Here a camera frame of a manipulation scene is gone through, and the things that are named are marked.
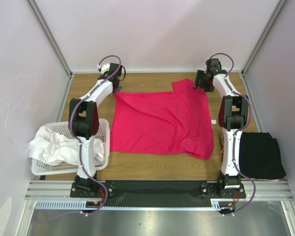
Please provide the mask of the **pink t shirt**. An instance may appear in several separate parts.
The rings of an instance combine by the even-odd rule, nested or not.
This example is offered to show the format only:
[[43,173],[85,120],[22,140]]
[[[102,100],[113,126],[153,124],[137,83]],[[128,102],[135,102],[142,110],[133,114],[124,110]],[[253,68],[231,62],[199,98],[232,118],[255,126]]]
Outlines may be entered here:
[[208,160],[214,134],[207,94],[190,79],[166,92],[118,92],[110,150],[171,155],[186,153]]

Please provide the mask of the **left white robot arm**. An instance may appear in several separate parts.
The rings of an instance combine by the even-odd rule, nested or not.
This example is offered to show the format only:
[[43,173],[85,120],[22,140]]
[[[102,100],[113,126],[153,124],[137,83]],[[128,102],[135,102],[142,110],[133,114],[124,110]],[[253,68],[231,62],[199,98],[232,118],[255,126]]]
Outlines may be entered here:
[[98,106],[110,94],[119,89],[123,66],[110,63],[98,66],[101,72],[94,87],[79,99],[71,99],[68,127],[71,136],[78,140],[79,166],[71,187],[73,198],[93,197],[102,189],[96,179],[94,141],[100,126]]

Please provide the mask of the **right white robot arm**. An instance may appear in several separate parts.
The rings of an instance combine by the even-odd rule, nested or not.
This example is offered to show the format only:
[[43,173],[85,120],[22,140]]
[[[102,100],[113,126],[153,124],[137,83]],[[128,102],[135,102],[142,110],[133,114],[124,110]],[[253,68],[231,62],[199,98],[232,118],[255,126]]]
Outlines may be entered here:
[[206,69],[198,70],[195,88],[204,92],[219,92],[222,101],[218,114],[218,124],[223,131],[223,161],[217,183],[202,187],[204,195],[212,194],[218,198],[231,198],[238,192],[244,192],[241,185],[239,167],[239,149],[242,131],[250,123],[248,115],[249,99],[241,94],[230,80],[229,73],[222,68],[221,62],[214,54],[206,61]]

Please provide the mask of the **white crumpled t shirt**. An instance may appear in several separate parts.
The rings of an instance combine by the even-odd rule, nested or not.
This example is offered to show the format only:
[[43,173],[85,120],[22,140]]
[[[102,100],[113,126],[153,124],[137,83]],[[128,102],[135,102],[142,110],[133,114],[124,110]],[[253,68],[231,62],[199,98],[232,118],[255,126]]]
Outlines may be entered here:
[[42,126],[29,142],[29,157],[45,164],[56,166],[62,162],[79,165],[78,140]]

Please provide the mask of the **black folded t shirt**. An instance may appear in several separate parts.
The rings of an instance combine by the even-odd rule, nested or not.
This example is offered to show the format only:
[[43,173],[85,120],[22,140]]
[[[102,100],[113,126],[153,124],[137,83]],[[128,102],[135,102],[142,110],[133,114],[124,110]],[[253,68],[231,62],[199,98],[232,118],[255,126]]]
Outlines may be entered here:
[[239,146],[239,168],[248,178],[283,179],[286,172],[277,139],[270,133],[243,132]]

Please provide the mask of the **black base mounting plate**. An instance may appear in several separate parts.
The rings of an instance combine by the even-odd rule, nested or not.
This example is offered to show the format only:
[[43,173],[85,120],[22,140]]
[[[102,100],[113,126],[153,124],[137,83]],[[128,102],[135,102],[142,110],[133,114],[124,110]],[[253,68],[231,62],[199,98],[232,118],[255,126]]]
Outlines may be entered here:
[[245,199],[243,184],[222,189],[208,180],[107,180],[106,207],[210,207],[211,199]]

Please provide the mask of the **white laundry basket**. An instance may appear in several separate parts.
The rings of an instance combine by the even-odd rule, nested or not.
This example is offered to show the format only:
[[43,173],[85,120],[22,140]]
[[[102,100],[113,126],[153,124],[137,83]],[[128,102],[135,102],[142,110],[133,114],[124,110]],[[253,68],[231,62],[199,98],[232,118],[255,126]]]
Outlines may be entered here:
[[[63,134],[68,138],[73,138],[69,131],[68,122],[55,122],[48,123],[43,126],[47,126],[52,131]],[[99,129],[95,135],[94,140],[94,165],[95,169],[102,170],[108,165],[109,151],[110,151],[110,129],[109,123],[105,119],[99,120]],[[36,176],[42,175],[57,175],[57,174],[68,174],[76,173],[78,171],[78,165],[71,165],[65,162],[60,163],[56,166],[51,166],[40,162],[36,159],[32,159],[31,171]]]

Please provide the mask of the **aluminium frame rail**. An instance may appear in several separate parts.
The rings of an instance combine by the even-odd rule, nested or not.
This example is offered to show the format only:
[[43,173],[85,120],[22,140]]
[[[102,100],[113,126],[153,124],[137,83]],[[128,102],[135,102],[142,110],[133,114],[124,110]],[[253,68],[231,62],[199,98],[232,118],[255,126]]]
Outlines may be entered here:
[[[86,209],[86,203],[101,200],[101,196],[91,198],[71,198],[73,180],[32,180],[25,199],[35,202],[41,209]],[[293,197],[286,181],[256,181],[255,201],[292,201]]]

